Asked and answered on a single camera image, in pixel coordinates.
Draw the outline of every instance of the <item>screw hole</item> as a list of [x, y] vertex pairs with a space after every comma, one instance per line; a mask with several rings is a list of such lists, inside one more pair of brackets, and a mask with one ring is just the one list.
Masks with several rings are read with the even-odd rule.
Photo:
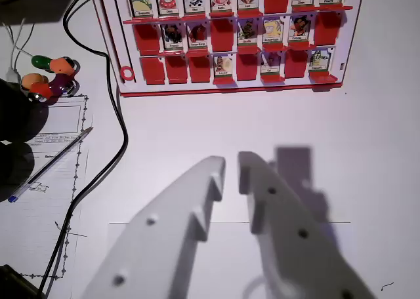
[[297, 234], [303, 239], [306, 239], [309, 236], [309, 232], [307, 232], [305, 229], [299, 229]]
[[114, 280], [112, 281], [114, 286], [121, 286], [122, 284], [124, 284], [124, 282], [125, 282], [125, 278], [122, 275], [116, 275], [114, 277]]
[[156, 224], [157, 220], [158, 220], [158, 217], [156, 215], [150, 215], [146, 219], [146, 224], [148, 226], [153, 226], [154, 224]]
[[341, 292], [341, 297], [343, 299], [353, 299], [354, 298], [353, 294], [347, 289], [345, 289]]

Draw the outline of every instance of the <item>paper sheet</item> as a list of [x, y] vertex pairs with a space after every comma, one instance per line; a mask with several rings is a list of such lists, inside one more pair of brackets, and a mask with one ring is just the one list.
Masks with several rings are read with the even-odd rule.
[[[108, 250], [125, 225], [108, 224]], [[351, 264], [354, 250], [352, 224], [325, 223], [321, 228]], [[188, 299], [214, 298], [266, 298], [259, 245], [249, 231], [249, 223], [213, 222], [208, 241], [198, 244]]]
[[[27, 164], [33, 160], [32, 173], [36, 173], [51, 157], [68, 145], [83, 129], [91, 126], [88, 97], [81, 95], [60, 98], [52, 106], [40, 104], [31, 114], [31, 120], [47, 118], [39, 130], [28, 130], [30, 140], [21, 160], [15, 164], [9, 183], [19, 184], [27, 176]], [[15, 203], [0, 202], [0, 265], [8, 264], [35, 286], [51, 257], [60, 233], [64, 216], [72, 199], [84, 185], [88, 151], [83, 143], [76, 145], [54, 167], [46, 172]], [[60, 254], [50, 299], [71, 298], [72, 268], [74, 266], [79, 213], [73, 214], [68, 234]]]

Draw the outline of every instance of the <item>pen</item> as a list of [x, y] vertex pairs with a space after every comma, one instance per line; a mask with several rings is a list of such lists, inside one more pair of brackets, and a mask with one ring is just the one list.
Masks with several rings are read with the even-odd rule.
[[40, 168], [37, 173], [34, 174], [33, 177], [31, 177], [28, 181], [25, 181], [19, 188], [16, 189], [16, 191], [13, 192], [12, 196], [8, 198], [8, 201], [13, 203], [18, 200], [18, 198], [31, 187], [31, 185], [38, 180], [40, 177], [42, 177], [53, 165], [56, 164], [58, 160], [60, 160], [65, 154], [67, 154], [78, 142], [81, 142], [91, 131], [93, 130], [92, 127], [89, 127], [85, 129], [78, 137], [76, 137], [72, 142], [70, 142], [65, 148], [63, 148], [62, 151], [57, 153], [53, 158], [51, 158], [48, 163], [43, 165], [42, 168]]

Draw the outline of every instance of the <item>guess who game board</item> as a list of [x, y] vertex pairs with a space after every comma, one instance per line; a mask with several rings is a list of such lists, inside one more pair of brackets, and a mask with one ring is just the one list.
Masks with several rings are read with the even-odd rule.
[[123, 96], [341, 87], [361, 0], [94, 0]]

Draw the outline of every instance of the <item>white cable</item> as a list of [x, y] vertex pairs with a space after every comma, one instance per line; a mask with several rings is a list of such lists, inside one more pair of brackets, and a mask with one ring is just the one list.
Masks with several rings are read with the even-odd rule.
[[26, 18], [22, 19], [22, 22], [20, 23], [20, 27], [19, 27], [19, 32], [18, 35], [16, 36], [16, 40], [14, 40], [13, 43], [13, 48], [12, 48], [12, 53], [10, 54], [10, 69], [13, 70], [13, 52], [14, 52], [14, 48], [16, 47], [16, 44], [18, 43], [19, 37], [20, 37], [20, 33], [22, 32], [22, 28], [24, 26]]
[[[10, 31], [9, 31], [8, 27], [6, 26], [6, 24], [5, 24], [4, 22], [1, 22], [1, 23], [2, 23], [2, 24], [3, 24], [3, 26], [6, 28], [7, 34], [9, 35], [10, 40], [11, 40], [11, 41], [12, 41], [12, 43], [14, 44], [13, 36], [11, 35], [11, 33], [10, 33]], [[18, 47], [17, 45], [15, 45], [14, 47], [15, 47], [16, 49], [18, 49], [20, 52], [23, 52], [23, 53], [27, 54], [27, 55], [28, 55], [28, 56], [30, 56], [30, 57], [32, 57], [32, 56], [33, 56], [32, 54], [30, 54], [30, 53], [26, 52], [24, 49], [21, 49], [20, 47]]]

